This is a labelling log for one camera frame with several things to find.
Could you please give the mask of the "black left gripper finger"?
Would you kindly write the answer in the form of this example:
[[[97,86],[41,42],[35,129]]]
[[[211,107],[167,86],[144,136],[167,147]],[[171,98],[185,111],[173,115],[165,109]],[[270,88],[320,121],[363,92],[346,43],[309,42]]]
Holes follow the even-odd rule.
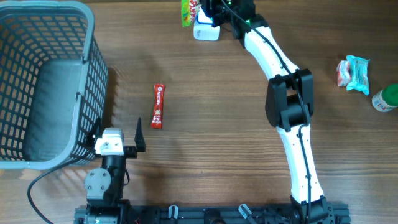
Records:
[[[100,135],[101,131],[101,118],[97,118],[94,125],[88,132],[85,138],[85,146],[92,148],[95,145],[96,137]]]
[[[136,126],[136,133],[134,136],[134,142],[136,143],[136,151],[137,152],[145,152],[146,151],[146,143],[144,140],[144,135],[142,132],[142,121],[141,117],[139,117]]]

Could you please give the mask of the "Haribo gummy candy bag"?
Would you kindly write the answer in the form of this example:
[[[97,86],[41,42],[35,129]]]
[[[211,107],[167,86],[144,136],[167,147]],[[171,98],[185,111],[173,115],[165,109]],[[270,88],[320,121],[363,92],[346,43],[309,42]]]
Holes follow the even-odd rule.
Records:
[[[181,0],[181,20],[183,27],[191,26],[194,23],[200,6],[199,0]]]

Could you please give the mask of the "red coffee stick sachet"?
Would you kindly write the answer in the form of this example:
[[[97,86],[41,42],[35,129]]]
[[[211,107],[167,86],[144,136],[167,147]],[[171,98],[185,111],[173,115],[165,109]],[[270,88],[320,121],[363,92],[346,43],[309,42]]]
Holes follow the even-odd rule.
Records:
[[[153,116],[150,126],[151,128],[154,129],[162,129],[165,85],[161,83],[156,83],[154,85],[154,92],[155,92],[155,104],[154,104]]]

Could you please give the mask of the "red small candy pack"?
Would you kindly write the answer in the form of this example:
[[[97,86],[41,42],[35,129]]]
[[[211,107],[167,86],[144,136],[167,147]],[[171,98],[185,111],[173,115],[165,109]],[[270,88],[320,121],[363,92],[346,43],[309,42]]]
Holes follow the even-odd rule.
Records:
[[[346,86],[351,81],[351,75],[349,72],[350,63],[347,60],[342,60],[337,68],[337,85],[339,87]]]

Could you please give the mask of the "teal tissue pack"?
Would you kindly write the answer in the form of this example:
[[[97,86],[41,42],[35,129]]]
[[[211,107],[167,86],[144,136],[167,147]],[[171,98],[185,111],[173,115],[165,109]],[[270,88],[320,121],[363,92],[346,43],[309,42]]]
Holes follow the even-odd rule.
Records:
[[[360,91],[368,96],[370,92],[368,79],[369,60],[354,55],[347,55],[346,59],[350,64],[349,72],[351,75],[351,81],[347,84],[346,90]]]

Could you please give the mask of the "green-lid white jar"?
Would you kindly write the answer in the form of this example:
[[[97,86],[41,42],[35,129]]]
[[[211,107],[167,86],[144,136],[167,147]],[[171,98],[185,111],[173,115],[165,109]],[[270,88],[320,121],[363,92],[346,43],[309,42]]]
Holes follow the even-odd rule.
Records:
[[[380,112],[397,108],[397,84],[391,84],[372,97],[373,107]]]

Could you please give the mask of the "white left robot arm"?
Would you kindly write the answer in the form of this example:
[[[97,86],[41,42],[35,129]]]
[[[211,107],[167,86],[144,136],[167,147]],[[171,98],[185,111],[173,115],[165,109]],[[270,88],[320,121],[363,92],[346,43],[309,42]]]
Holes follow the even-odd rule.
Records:
[[[137,121],[134,142],[134,146],[125,146],[122,129],[101,130],[101,121],[97,119],[86,137],[86,145],[93,148],[102,162],[85,177],[87,205],[81,217],[75,217],[75,223],[135,223],[130,201],[123,199],[123,190],[128,184],[124,179],[129,178],[126,161],[146,150],[141,119]]]

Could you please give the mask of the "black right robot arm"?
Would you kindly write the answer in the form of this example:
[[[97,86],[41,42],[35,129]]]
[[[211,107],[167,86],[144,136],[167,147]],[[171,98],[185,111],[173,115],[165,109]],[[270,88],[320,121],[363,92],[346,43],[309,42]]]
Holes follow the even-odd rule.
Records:
[[[333,207],[318,181],[310,143],[313,75],[292,63],[273,38],[253,1],[200,1],[214,27],[231,24],[233,35],[256,59],[268,80],[265,112],[284,146],[291,179],[290,223],[334,223]]]

